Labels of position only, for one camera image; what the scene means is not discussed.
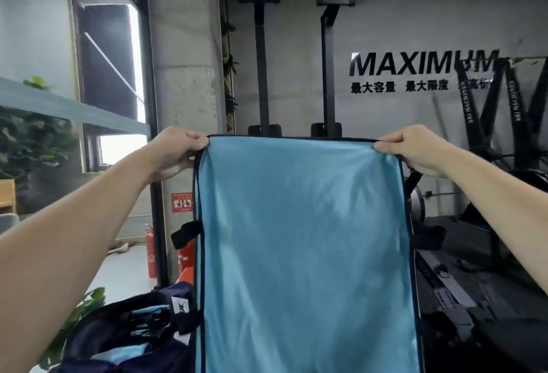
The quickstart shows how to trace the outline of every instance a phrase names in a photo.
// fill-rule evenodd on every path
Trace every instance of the bag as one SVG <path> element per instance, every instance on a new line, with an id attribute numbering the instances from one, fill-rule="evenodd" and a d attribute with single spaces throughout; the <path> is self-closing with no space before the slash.
<path id="1" fill-rule="evenodd" d="M 212 136 L 195 160 L 197 373 L 418 373 L 401 161 L 373 141 Z"/>
<path id="2" fill-rule="evenodd" d="M 202 314 L 179 282 L 99 308 L 80 321 L 55 373 L 190 373 Z"/>

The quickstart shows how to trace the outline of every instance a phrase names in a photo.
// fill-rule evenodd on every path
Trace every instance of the person's left hand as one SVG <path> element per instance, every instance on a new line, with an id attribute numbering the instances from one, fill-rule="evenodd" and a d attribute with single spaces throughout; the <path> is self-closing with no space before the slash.
<path id="1" fill-rule="evenodd" d="M 204 149 L 209 138 L 199 132 L 171 126 L 163 130 L 135 154 L 149 168 L 150 181 L 163 181 L 176 176 L 183 169 L 194 166 L 196 151 Z"/>

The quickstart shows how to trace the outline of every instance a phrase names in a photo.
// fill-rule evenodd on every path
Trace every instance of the black fabric edge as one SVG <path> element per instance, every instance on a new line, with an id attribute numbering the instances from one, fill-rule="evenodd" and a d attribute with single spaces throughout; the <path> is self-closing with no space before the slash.
<path id="1" fill-rule="evenodd" d="M 243 138 L 264 138 L 262 136 L 251 136 L 251 135 L 230 135 L 230 134 L 212 134 L 208 136 L 209 138 L 212 137 L 243 137 Z M 368 143 L 374 143 L 377 142 L 378 139 L 366 139 L 366 138 L 313 138 L 313 137 L 269 137 L 272 139 L 303 139 L 307 141 L 347 141 L 347 142 L 368 142 Z M 193 211 L 193 217 L 194 220 L 196 220 L 197 217 L 197 210 L 200 210 L 200 217 L 201 216 L 201 210 L 202 210 L 202 204 L 200 203 L 200 197 L 198 196 L 198 203 L 196 203 L 196 187 L 198 187 L 198 174 L 200 172 L 200 163 L 202 161 L 203 157 L 203 150 L 196 153 L 195 159 L 194 159 L 194 175 L 192 177 L 192 201 L 195 205 L 194 211 Z M 402 178 L 402 193 L 403 193 L 403 182 L 404 182 L 404 176 L 403 176 L 403 167 L 402 167 L 402 157 L 400 155 L 396 155 L 398 158 L 398 165 L 400 167 L 400 175 Z M 411 290 L 412 290 L 412 299 L 413 299 L 413 310 L 415 313 L 415 334 L 416 334 L 416 342 L 417 342 L 417 357 L 419 361 L 419 371 L 420 373 L 424 373 L 424 357 L 423 357 L 423 349 L 422 349 L 422 340 L 420 336 L 420 310 L 419 310 L 419 297 L 416 290 L 416 273 L 415 273 L 415 250 L 411 247 L 410 239 L 411 235 L 413 234 L 413 225 L 411 224 L 411 214 L 409 210 L 408 203 L 404 200 L 404 208 L 405 208 L 405 214 L 406 214 L 406 223 L 407 223 L 407 234 L 409 235 L 409 275 L 411 280 Z M 200 309 L 204 311 L 204 274 L 205 274 L 205 266 L 203 264 L 205 259 L 205 240 L 204 240 L 205 230 L 200 235 Z M 194 282 L 195 285 L 197 281 L 197 271 L 194 272 Z M 200 355 L 201 355 L 201 373 L 206 373 L 206 334 L 205 334 L 205 326 L 206 323 L 206 317 L 205 317 L 205 311 L 203 316 L 202 324 L 200 325 Z"/>
<path id="2" fill-rule="evenodd" d="M 404 176 L 403 176 L 403 167 L 402 167 L 402 157 L 400 155 L 396 155 L 398 158 L 398 163 L 400 165 L 400 173 L 402 177 L 402 186 L 404 183 Z M 411 246 L 411 236 L 414 234 L 413 232 L 413 224 L 411 223 L 411 210 L 409 209 L 409 203 L 405 200 L 405 193 L 404 193 L 404 207 L 405 207 L 405 214 L 406 214 L 406 223 L 407 223 L 407 234 L 409 235 L 409 276 L 411 280 L 411 293 L 412 293 L 412 299 L 413 299 L 413 311 L 415 313 L 415 334 L 416 334 L 416 349 L 417 349 L 417 357 L 419 361 L 419 371 L 420 373 L 424 373 L 425 365 L 424 365 L 424 349 L 422 345 L 422 338 L 420 335 L 420 307 L 419 307 L 419 295 L 416 289 L 416 271 L 415 271 L 415 249 Z"/>

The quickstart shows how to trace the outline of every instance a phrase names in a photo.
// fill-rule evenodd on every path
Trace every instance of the concrete pillar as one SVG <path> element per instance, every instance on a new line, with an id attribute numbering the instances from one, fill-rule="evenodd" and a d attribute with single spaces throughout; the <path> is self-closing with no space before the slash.
<path id="1" fill-rule="evenodd" d="M 158 127 L 225 133 L 219 0 L 149 0 Z M 169 278 L 178 275 L 169 235 L 192 219 L 173 213 L 171 195 L 192 191 L 192 172 L 163 183 Z"/>

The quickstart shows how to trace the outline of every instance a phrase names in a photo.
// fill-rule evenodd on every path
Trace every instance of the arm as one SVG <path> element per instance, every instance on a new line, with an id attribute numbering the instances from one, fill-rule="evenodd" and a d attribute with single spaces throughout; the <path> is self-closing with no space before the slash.
<path id="1" fill-rule="evenodd" d="M 0 371 L 31 369 L 86 292 L 141 191 L 190 167 L 192 151 L 207 144 L 201 134 L 168 128 L 0 236 Z"/>
<path id="2" fill-rule="evenodd" d="M 447 176 L 548 293 L 548 194 L 436 136 L 424 126 L 388 135 L 375 148 L 400 154 L 409 166 Z"/>

